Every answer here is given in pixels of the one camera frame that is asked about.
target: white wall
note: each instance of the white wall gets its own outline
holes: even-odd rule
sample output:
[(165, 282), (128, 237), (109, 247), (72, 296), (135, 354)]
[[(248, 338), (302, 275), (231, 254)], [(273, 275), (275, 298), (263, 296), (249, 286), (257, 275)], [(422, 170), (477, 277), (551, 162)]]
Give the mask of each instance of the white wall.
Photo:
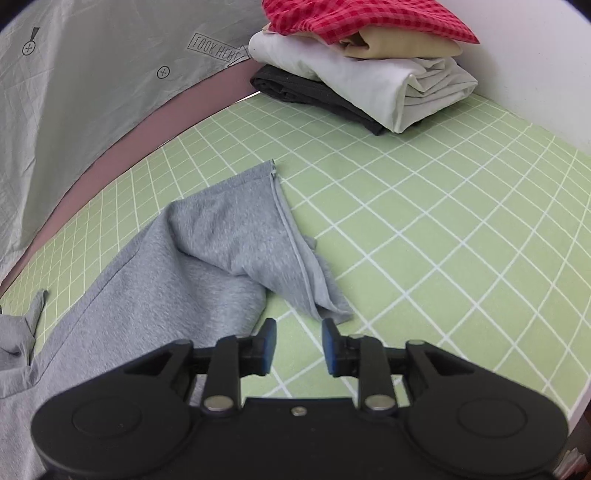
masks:
[(480, 39), (476, 93), (591, 154), (591, 22), (564, 0), (439, 0)]

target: crosshair symbol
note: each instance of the crosshair symbol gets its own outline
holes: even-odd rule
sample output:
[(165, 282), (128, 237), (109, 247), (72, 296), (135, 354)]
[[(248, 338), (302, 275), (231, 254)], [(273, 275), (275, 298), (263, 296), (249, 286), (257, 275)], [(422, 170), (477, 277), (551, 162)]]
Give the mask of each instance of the crosshair symbol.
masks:
[(25, 56), (30, 55), (31, 53), (33, 53), (33, 50), (35, 50), (35, 46), (36, 45), (35, 42), (33, 42), (33, 40), (28, 41), (22, 48), (22, 54)]
[(165, 79), (169, 73), (170, 73), (170, 69), (165, 65), (165, 66), (160, 67), (158, 69), (158, 72), (156, 72), (156, 76), (159, 79)]

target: folded fabric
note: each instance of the folded fabric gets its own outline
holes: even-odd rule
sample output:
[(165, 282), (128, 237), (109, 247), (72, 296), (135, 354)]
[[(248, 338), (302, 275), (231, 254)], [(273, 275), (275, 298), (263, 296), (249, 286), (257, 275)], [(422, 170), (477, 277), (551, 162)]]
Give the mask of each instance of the folded fabric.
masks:
[(318, 106), (347, 120), (360, 123), (374, 135), (386, 130), (367, 113), (337, 95), (322, 82), (314, 82), (272, 65), (265, 65), (252, 76), (251, 84), (260, 92), (277, 100)]
[(366, 25), (401, 27), (478, 43), (457, 16), (435, 0), (263, 0), (270, 30), (281, 35), (317, 34), (333, 44)]
[(43, 473), (29, 434), (43, 402), (179, 338), (205, 347), (250, 334), (266, 288), (316, 319), (350, 317), (308, 242), (272, 162), (164, 208), (66, 313), (29, 367), (0, 371), (2, 480)]
[(248, 50), (261, 63), (324, 82), (396, 133), (467, 97), (478, 83), (451, 58), (358, 60), (294, 35), (258, 32)]
[[(270, 25), (264, 26), (263, 32), (275, 34), (269, 30)], [(312, 32), (297, 32), (294, 35), (315, 38), (324, 43), (322, 38)], [(363, 27), (357, 33), (333, 43), (331, 47), (346, 57), (356, 59), (437, 59), (462, 53), (462, 48), (449, 38), (417, 30), (373, 25)]]
[(28, 312), (22, 316), (0, 313), (0, 369), (25, 367), (35, 345), (35, 328), (45, 305), (45, 290), (39, 290), (31, 300)]

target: pink border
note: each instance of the pink border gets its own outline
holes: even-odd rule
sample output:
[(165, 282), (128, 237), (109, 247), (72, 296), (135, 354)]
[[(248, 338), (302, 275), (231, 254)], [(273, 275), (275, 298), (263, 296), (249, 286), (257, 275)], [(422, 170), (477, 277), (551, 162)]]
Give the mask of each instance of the pink border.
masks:
[(0, 296), (35, 252), (110, 182), (187, 128), (254, 93), (248, 80), (260, 67), (254, 60), (246, 60), (193, 85), (146, 117), (103, 153), (53, 210), (25, 254), (0, 284)]

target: metal screw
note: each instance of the metal screw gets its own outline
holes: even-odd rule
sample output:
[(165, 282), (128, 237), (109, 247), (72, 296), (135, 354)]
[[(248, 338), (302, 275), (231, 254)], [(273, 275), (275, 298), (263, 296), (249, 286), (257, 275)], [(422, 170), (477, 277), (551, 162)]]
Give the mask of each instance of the metal screw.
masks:
[(308, 413), (308, 409), (306, 407), (293, 407), (291, 409), (291, 414), (294, 417), (303, 417)]
[(225, 395), (213, 395), (203, 402), (203, 405), (209, 411), (226, 411), (234, 406), (234, 401)]
[(365, 399), (365, 406), (373, 411), (384, 411), (394, 408), (396, 400), (387, 395), (370, 395)]

